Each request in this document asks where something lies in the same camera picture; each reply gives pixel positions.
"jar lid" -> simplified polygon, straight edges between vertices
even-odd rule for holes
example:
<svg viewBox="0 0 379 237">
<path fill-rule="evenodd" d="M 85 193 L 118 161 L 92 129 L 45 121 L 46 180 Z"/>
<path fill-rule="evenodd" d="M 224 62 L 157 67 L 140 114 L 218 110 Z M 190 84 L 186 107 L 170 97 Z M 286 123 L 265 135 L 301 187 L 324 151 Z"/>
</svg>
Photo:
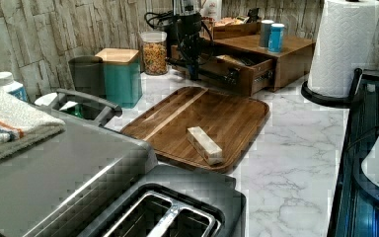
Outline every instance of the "jar lid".
<svg viewBox="0 0 379 237">
<path fill-rule="evenodd" d="M 140 36 L 144 42 L 163 42 L 166 40 L 168 34 L 164 32 L 153 31 L 141 33 Z"/>
<path fill-rule="evenodd" d="M 96 56 L 103 59 L 105 63 L 128 65 L 133 62 L 138 55 L 138 50 L 121 48 L 104 48 Z"/>
</svg>

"kitchen towel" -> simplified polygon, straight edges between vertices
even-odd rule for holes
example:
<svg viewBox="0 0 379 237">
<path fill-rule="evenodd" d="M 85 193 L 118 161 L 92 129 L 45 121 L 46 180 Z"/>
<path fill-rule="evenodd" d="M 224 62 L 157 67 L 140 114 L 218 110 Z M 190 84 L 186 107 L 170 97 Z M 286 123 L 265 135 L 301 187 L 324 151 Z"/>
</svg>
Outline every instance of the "kitchen towel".
<svg viewBox="0 0 379 237">
<path fill-rule="evenodd" d="M 311 91 L 333 98 L 349 95 L 353 70 L 366 66 L 378 18 L 375 0 L 325 3 L 307 83 Z"/>
<path fill-rule="evenodd" d="M 0 159 L 61 131 L 64 121 L 0 89 Z"/>
</svg>

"blue cup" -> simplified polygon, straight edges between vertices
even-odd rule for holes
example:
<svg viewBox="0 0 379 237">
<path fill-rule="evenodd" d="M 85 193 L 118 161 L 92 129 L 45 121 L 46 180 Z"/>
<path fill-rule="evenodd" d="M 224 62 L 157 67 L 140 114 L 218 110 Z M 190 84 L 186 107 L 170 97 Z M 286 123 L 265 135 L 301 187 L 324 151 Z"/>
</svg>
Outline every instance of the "blue cup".
<svg viewBox="0 0 379 237">
<path fill-rule="evenodd" d="M 284 24 L 272 24 L 270 26 L 268 51 L 281 52 L 283 33 L 284 33 Z"/>
</svg>

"canister lid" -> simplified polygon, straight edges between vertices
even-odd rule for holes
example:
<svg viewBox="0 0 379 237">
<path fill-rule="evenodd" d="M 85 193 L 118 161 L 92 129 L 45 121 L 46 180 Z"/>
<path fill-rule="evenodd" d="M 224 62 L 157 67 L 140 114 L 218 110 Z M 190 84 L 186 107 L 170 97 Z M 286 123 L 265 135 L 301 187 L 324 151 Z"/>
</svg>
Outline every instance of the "canister lid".
<svg viewBox="0 0 379 237">
<path fill-rule="evenodd" d="M 261 23 L 264 23 L 264 24 L 273 24 L 273 20 L 262 20 Z"/>
<path fill-rule="evenodd" d="M 281 23 L 274 23 L 271 25 L 273 28 L 284 28 L 284 24 Z"/>
<path fill-rule="evenodd" d="M 14 82 L 14 77 L 11 72 L 0 72 L 0 87 Z"/>
<path fill-rule="evenodd" d="M 122 48 L 104 48 L 96 56 L 103 59 L 105 63 L 128 65 L 138 56 L 138 50 Z"/>
</svg>

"bottle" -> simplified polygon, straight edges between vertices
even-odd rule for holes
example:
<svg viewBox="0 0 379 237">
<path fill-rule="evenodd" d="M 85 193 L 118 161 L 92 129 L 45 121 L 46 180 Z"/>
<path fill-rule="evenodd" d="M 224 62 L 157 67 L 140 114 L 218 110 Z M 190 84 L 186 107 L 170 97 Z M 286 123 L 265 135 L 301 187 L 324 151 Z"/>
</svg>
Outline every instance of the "bottle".
<svg viewBox="0 0 379 237">
<path fill-rule="evenodd" d="M 11 72 L 0 72 L 0 88 L 22 101 L 27 101 L 27 93 L 24 85 L 14 81 Z"/>
</svg>

